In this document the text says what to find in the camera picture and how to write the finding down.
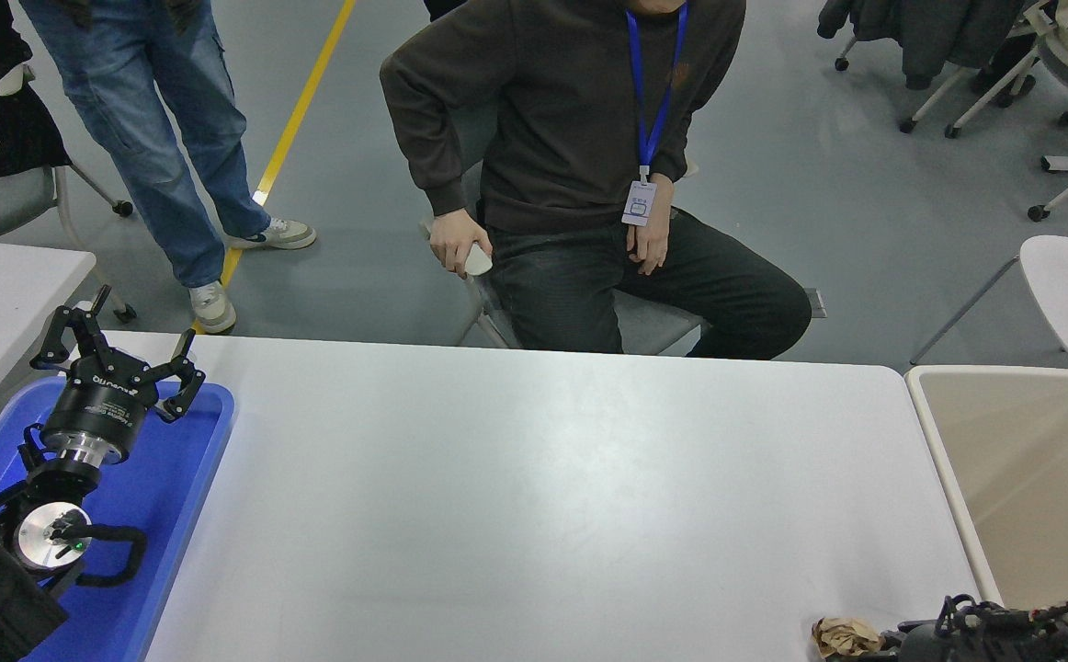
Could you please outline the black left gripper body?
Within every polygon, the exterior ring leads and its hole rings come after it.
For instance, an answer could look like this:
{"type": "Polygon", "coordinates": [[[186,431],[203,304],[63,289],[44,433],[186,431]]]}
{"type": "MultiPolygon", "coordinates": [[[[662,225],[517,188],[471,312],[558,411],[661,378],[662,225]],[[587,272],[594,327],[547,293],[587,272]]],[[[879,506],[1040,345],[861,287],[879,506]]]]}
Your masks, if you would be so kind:
{"type": "Polygon", "coordinates": [[[73,361],[40,439],[59,451],[72,437],[98,439],[113,458],[131,455],[147,411],[157,403],[154,382],[141,381],[150,364],[131,354],[113,354],[104,366],[96,356],[73,361]]]}

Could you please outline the person's left hand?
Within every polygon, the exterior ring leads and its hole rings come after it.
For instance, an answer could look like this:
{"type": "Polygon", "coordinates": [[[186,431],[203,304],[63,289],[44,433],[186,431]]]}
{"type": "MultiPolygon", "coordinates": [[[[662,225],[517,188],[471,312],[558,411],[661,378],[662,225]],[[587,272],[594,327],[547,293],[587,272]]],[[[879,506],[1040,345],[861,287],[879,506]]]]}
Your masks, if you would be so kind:
{"type": "Polygon", "coordinates": [[[655,196],[647,222],[628,226],[626,234],[627,257],[639,275],[651,275],[668,259],[670,212],[676,192],[676,183],[660,173],[651,173],[648,182],[655,185],[655,196]]]}

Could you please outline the person's right hand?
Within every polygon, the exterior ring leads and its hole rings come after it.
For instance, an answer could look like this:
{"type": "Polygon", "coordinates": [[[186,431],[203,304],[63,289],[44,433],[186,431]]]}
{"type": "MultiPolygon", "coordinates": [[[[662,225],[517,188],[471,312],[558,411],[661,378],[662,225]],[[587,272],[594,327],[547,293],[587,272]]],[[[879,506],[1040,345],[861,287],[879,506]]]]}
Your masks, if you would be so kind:
{"type": "Polygon", "coordinates": [[[466,207],[437,215],[433,219],[430,251],[447,272],[466,280],[468,257],[475,246],[480,247],[485,256],[492,258],[494,248],[487,231],[472,218],[466,207]]]}

